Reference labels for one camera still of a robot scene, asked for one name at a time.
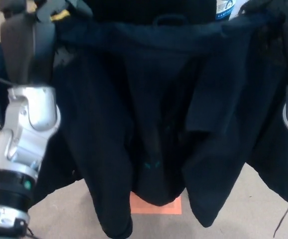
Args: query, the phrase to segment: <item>dark navy garment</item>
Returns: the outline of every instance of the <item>dark navy garment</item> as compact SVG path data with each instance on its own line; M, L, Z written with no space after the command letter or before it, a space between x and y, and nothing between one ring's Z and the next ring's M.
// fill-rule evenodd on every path
M209 227L246 162L288 201L288 75L260 54L256 34L269 21L258 14L178 27L57 23L59 41L77 57L54 72L62 124L35 202L84 178L104 232L125 239L131 191L160 206L187 188L194 215Z

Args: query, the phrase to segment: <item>floor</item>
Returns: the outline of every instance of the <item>floor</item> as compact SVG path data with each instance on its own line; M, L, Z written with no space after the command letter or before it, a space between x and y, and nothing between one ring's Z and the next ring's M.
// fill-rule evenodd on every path
M212 227L205 229L191 213L187 194L165 208L132 198L132 239L272 239L288 204L244 166ZM83 181L56 191L30 210L30 227L42 239L105 239ZM288 239L288 215L276 239Z

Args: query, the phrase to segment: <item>jacket sleeve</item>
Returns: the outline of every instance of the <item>jacket sleeve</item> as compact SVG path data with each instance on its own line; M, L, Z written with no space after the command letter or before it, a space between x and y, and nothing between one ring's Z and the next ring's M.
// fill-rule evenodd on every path
M288 129L282 116L284 98L285 87L282 87L248 164L259 173L271 190L288 202Z

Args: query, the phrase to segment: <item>orange tape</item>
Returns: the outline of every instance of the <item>orange tape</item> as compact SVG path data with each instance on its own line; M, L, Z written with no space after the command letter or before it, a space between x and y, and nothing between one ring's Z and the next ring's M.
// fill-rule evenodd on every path
M181 215L182 201L176 198L172 203L163 207L157 207L141 200L134 193L130 195L130 206L133 214L165 214L165 215Z

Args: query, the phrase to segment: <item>white label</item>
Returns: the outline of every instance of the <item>white label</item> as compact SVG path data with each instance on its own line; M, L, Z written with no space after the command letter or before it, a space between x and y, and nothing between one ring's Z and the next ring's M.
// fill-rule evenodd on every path
M217 0L216 20L220 20L232 13L236 0Z

